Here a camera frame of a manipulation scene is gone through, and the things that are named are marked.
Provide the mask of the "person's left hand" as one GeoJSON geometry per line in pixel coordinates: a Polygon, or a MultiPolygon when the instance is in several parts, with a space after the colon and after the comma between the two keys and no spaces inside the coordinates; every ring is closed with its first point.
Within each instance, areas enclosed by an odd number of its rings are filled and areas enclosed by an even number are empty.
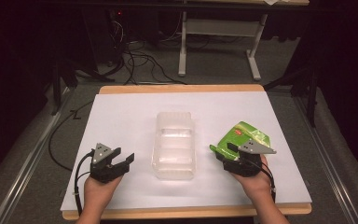
{"type": "Polygon", "coordinates": [[[110,203],[122,177],[117,177],[108,183],[102,183],[88,177],[84,184],[84,214],[101,215],[110,203]]]}

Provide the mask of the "green snack packet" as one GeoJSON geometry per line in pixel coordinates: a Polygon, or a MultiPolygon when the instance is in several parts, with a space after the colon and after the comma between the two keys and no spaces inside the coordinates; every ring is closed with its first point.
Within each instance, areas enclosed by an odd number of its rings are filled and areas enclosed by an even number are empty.
{"type": "Polygon", "coordinates": [[[229,150],[227,148],[227,143],[233,143],[239,146],[250,139],[253,139],[266,147],[270,147],[270,139],[267,134],[261,132],[249,123],[240,121],[222,137],[216,146],[210,145],[210,150],[214,154],[215,152],[219,152],[229,160],[234,161],[238,158],[239,153],[229,150]]]}

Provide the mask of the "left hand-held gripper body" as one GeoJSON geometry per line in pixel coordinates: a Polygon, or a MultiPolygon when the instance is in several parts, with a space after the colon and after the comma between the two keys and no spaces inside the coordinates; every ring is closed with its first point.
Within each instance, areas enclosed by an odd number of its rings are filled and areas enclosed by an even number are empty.
{"type": "Polygon", "coordinates": [[[117,168],[112,163],[112,152],[111,147],[101,143],[96,145],[90,164],[90,177],[99,182],[108,183],[117,177],[123,176],[130,170],[130,166],[117,168]]]}

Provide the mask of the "white metal desk frame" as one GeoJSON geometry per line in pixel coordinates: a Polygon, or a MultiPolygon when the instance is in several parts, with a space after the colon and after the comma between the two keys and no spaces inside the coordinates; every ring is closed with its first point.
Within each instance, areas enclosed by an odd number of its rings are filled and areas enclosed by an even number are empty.
{"type": "Polygon", "coordinates": [[[220,35],[235,37],[251,37],[253,45],[245,51],[252,77],[259,81],[261,75],[256,63],[257,51],[268,15],[263,14],[258,21],[221,21],[206,19],[189,19],[182,13],[181,48],[179,52],[178,76],[186,75],[186,38],[188,35],[220,35]]]}

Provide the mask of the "clear plastic container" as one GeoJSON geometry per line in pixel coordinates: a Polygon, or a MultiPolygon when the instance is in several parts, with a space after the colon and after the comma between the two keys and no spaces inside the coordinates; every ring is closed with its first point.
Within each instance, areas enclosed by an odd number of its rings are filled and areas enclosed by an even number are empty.
{"type": "Polygon", "coordinates": [[[189,180],[196,173],[194,122],[189,112],[157,114],[152,167],[162,180],[189,180]]]}

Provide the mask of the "person's right hand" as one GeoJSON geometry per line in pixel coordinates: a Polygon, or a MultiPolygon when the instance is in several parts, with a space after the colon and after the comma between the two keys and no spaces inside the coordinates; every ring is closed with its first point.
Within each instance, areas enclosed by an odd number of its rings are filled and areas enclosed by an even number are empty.
{"type": "Polygon", "coordinates": [[[260,172],[251,177],[233,174],[233,177],[241,184],[246,196],[251,200],[254,207],[274,204],[271,196],[270,179],[265,173],[260,172]]]}

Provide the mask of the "dark computer tower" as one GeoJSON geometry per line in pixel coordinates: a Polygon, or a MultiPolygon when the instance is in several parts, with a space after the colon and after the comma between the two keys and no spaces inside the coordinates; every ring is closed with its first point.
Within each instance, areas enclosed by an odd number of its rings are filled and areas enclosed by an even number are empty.
{"type": "Polygon", "coordinates": [[[118,64],[126,48],[126,31],[123,25],[123,14],[121,10],[107,9],[108,34],[112,42],[112,62],[118,64]]]}

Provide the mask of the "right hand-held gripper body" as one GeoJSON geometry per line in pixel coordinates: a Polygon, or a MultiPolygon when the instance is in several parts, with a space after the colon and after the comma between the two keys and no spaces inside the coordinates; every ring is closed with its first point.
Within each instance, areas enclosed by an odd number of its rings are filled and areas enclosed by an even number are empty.
{"type": "Polygon", "coordinates": [[[262,162],[261,156],[264,154],[276,154],[276,150],[266,147],[253,139],[237,147],[239,149],[238,158],[234,161],[229,159],[223,161],[223,167],[226,171],[243,177],[251,177],[263,172],[268,177],[272,177],[271,171],[267,165],[262,162]]]}

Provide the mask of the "metal floor rail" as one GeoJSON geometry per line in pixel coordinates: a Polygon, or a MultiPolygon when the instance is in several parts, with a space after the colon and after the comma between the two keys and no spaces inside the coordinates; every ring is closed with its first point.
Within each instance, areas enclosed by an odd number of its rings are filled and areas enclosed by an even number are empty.
{"type": "Polygon", "coordinates": [[[7,224],[34,170],[45,152],[51,132],[62,115],[62,107],[72,97],[74,88],[63,88],[61,104],[55,105],[53,90],[48,103],[23,131],[0,165],[0,224],[7,224]]]}
{"type": "Polygon", "coordinates": [[[335,194],[344,217],[346,218],[348,224],[358,224],[358,214],[356,209],[353,207],[351,197],[347,191],[347,188],[339,177],[337,169],[335,168],[330,156],[328,155],[320,135],[317,133],[316,128],[311,125],[310,119],[307,117],[306,107],[303,103],[303,100],[299,97],[294,97],[293,100],[296,107],[300,111],[302,119],[307,125],[311,138],[316,146],[317,155],[322,163],[324,173],[332,191],[335,194]]]}

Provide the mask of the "white sheet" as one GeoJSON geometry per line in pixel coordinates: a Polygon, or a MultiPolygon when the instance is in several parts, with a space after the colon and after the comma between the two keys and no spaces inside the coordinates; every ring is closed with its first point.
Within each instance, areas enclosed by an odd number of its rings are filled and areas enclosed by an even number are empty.
{"type": "Polygon", "coordinates": [[[238,122],[245,121],[270,138],[275,154],[267,157],[278,204],[309,203],[292,152],[267,94],[263,91],[99,94],[76,156],[82,171],[90,168],[85,154],[97,144],[120,147],[123,161],[135,160],[114,193],[111,210],[246,205],[241,185],[223,169],[210,150],[238,122]],[[151,164],[160,112],[188,112],[195,123],[197,168],[193,179],[164,181],[151,164]]]}

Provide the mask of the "black stand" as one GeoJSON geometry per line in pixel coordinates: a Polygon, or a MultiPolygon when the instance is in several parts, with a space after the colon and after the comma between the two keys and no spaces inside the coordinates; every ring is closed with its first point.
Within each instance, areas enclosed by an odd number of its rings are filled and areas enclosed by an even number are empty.
{"type": "Polygon", "coordinates": [[[312,65],[306,65],[279,77],[263,86],[265,91],[270,91],[278,86],[291,84],[290,93],[292,96],[307,96],[306,118],[312,127],[315,126],[315,106],[318,74],[317,69],[312,65]]]}
{"type": "Polygon", "coordinates": [[[75,88],[78,83],[72,62],[66,58],[57,58],[52,69],[52,92],[54,100],[52,115],[56,115],[62,106],[62,82],[68,88],[75,88]]]}

